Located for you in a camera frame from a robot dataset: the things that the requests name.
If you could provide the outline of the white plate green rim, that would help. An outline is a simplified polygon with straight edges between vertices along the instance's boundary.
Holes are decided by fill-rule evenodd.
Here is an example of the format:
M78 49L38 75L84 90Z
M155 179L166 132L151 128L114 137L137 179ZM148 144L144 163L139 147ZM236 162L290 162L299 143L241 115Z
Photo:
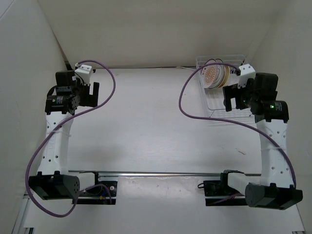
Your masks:
M204 81L206 88L214 89L219 87L225 76L225 65L223 65L223 60L213 58L208 60L206 64L209 64L209 66L204 68Z

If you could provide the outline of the orange sunburst plate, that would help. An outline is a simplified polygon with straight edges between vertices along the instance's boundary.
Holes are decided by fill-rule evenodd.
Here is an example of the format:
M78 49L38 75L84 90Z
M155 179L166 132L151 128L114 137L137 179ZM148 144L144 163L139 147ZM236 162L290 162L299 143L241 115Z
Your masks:
M200 74L204 89L216 89L223 78L224 65L205 66Z

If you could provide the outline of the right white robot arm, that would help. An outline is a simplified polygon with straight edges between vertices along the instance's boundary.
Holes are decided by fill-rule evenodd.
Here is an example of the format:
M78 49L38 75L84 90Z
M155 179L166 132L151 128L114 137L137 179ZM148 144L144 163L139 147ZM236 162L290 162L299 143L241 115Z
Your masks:
M261 176L258 182L239 171L225 170L219 190L230 195L235 190L244 195L249 207L285 210L303 199L296 188L293 166L286 154L286 131L289 121L288 106L277 100L278 76L257 73L242 86L223 87L226 111L249 108L254 115L255 131L260 136Z

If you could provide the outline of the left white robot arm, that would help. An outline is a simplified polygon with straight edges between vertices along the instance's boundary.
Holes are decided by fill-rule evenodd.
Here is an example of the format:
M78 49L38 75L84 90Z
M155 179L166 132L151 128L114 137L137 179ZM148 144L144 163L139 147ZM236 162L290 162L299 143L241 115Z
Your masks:
M43 147L42 159L36 175L28 179L29 187L43 200L76 199L80 182L77 176L68 174L67 152L70 129L73 120L55 127L72 117L79 106L96 107L99 83L90 90L90 76L93 69L83 65L71 71L56 72L56 86L46 98L45 113L47 135L51 138Z

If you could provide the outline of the cream yellow plate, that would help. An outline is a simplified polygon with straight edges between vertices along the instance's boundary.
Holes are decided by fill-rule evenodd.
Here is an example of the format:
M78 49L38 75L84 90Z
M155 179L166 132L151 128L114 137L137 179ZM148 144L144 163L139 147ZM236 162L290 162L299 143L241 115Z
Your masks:
M229 66L224 66L224 75L223 75L223 78L222 78L218 88L221 88L227 84L229 77L230 77L230 70L231 70L231 68Z

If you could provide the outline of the metal rail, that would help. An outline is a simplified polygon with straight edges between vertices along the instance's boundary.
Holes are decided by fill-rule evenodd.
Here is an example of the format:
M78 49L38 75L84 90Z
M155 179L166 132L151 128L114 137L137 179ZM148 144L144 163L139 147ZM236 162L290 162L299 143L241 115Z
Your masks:
M69 173L99 173L101 176L219 176L220 173L179 173L179 172L127 172L127 171L78 171Z

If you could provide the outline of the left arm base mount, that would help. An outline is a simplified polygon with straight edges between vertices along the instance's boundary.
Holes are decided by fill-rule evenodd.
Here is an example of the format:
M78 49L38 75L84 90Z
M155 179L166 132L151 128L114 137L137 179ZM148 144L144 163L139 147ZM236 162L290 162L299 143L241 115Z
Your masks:
M99 172L82 172L78 174L80 192L78 205L115 205L117 201L118 180Z

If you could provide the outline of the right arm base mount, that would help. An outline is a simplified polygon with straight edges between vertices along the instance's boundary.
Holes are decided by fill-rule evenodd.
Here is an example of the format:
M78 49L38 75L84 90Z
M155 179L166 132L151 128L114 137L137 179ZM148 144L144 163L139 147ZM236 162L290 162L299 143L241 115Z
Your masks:
M206 207L212 206L247 206L246 199L239 191L228 185L228 175L243 172L225 170L217 180L204 180L197 185L198 189L204 190Z

